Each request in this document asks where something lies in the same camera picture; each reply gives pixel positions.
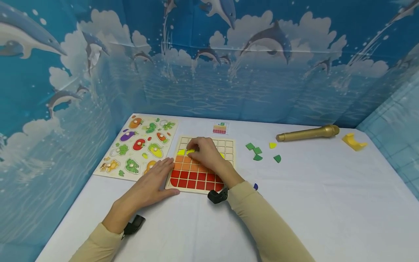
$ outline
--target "microphone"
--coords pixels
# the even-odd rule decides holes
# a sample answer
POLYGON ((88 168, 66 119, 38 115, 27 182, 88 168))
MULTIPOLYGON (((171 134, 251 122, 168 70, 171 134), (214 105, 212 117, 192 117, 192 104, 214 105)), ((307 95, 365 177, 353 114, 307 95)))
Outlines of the microphone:
POLYGON ((339 127, 336 125, 325 125, 324 127, 301 130, 277 135, 277 141, 293 141, 314 137, 333 137, 339 134, 339 127))

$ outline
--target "yellow plastic piece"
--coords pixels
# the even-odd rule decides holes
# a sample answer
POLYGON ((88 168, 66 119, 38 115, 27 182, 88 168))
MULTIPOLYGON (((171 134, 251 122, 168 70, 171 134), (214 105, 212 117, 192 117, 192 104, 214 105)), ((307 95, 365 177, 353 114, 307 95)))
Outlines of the yellow plastic piece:
POLYGON ((347 134, 342 138, 342 141, 355 151, 359 151, 368 145, 368 143, 358 143, 354 138, 354 133, 347 134))
POLYGON ((186 155, 188 155, 189 153, 193 153, 195 152, 195 149, 189 149, 188 151, 186 151, 186 155))

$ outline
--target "dolphin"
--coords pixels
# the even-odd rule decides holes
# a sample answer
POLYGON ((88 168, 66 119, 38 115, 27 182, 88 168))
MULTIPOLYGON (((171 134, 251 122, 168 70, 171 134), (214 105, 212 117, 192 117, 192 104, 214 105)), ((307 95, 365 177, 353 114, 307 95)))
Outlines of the dolphin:
POLYGON ((223 60, 226 64, 231 65, 231 59, 228 57, 228 55, 223 55, 220 57, 221 60, 223 60))
POLYGON ((7 41, 4 48, 0 50, 0 56, 5 56, 5 57, 13 57, 16 55, 20 55, 22 53, 23 53, 23 46, 14 40, 7 41))
POLYGON ((164 3, 164 16, 167 17, 167 15, 173 10, 173 8, 176 8, 177 5, 175 3, 175 0, 167 0, 166 3, 164 3))
POLYGON ((140 57, 141 59, 143 59, 144 61, 149 61, 152 62, 154 64, 153 59, 151 59, 151 57, 149 55, 147 55, 146 53, 144 53, 144 51, 141 51, 140 53, 134 54, 134 60, 140 57))
POLYGON ((86 46, 86 53, 87 53, 87 67, 89 69, 89 75, 91 75, 91 67, 92 64, 93 66, 96 65, 96 63, 98 62, 100 56, 101 56, 101 51, 105 52, 105 54, 109 55, 108 53, 108 48, 103 44, 103 42, 97 38, 96 36, 83 32, 83 37, 87 42, 87 46, 86 46), (99 50, 99 54, 97 57, 95 57, 97 55, 97 52, 92 50, 92 47, 94 49, 98 49, 99 50))
POLYGON ((79 85, 79 87, 77 88, 76 94, 78 95, 83 95, 85 93, 89 93, 90 90, 87 89, 85 86, 79 85))
POLYGON ((234 0, 201 0, 205 5, 200 5, 207 16, 219 14, 221 18, 234 30, 235 29, 235 7, 234 0))
POLYGON ((67 55, 58 41, 37 22, 21 11, 0 1, 0 46, 16 41, 22 47, 22 59, 29 58, 33 48, 67 55))
POLYGON ((81 97, 73 92, 61 90, 55 93, 49 100, 47 107, 51 118, 54 117, 54 107, 62 103, 71 103, 72 100, 81 99, 81 97))
POLYGON ((418 6, 419 0, 413 0, 408 6, 406 6, 405 8, 401 8, 397 15, 395 15, 393 19, 391 19, 390 23, 394 23, 400 19, 405 18, 406 16, 412 16, 415 8, 418 6))
POLYGON ((201 55, 208 57, 209 59, 211 59, 214 62, 217 62, 218 64, 221 64, 220 57, 214 51, 214 49, 212 49, 210 46, 208 46, 207 48, 198 50, 197 56, 195 57, 195 61, 198 60, 198 58, 201 55))
POLYGON ((292 57, 291 42, 279 27, 278 20, 275 20, 271 28, 260 31, 252 36, 240 52, 240 55, 248 52, 248 49, 253 45, 267 47, 270 49, 270 51, 267 51, 270 55, 277 55, 278 51, 282 50, 281 54, 285 57, 287 65, 290 63, 292 57))
POLYGON ((314 67, 322 67, 322 70, 326 70, 326 74, 330 75, 330 69, 332 67, 332 60, 330 59, 330 57, 324 61, 318 62, 314 67))

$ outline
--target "white table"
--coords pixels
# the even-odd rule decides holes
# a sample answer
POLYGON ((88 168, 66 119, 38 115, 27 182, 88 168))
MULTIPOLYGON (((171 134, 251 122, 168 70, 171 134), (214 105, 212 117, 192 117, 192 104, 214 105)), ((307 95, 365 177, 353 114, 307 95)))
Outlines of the white table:
MULTIPOLYGON (((180 135, 225 137, 212 134, 213 119, 177 119, 169 155, 180 135)), ((366 134, 341 129, 331 139, 269 149, 276 134, 310 127, 227 122, 238 172, 259 185, 317 262, 419 260, 419 202, 366 134), (349 132, 368 146, 353 151, 341 141, 349 132), (263 150, 262 161, 252 160, 249 142, 263 150), (272 158, 277 154, 279 164, 272 158)), ((92 176, 36 261, 68 261, 132 184, 92 176)), ((139 214, 147 221, 125 239, 116 262, 257 261, 253 239, 227 202, 214 205, 206 195, 181 193, 139 214)))

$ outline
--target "fingers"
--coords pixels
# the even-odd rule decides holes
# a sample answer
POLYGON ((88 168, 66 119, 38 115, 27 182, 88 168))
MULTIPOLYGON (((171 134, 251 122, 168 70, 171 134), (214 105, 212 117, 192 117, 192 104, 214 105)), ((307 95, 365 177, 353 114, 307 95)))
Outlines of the fingers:
POLYGON ((178 195, 180 193, 179 189, 165 189, 163 191, 158 192, 157 195, 157 201, 162 201, 163 199, 166 199, 168 197, 172 197, 175 195, 178 195))

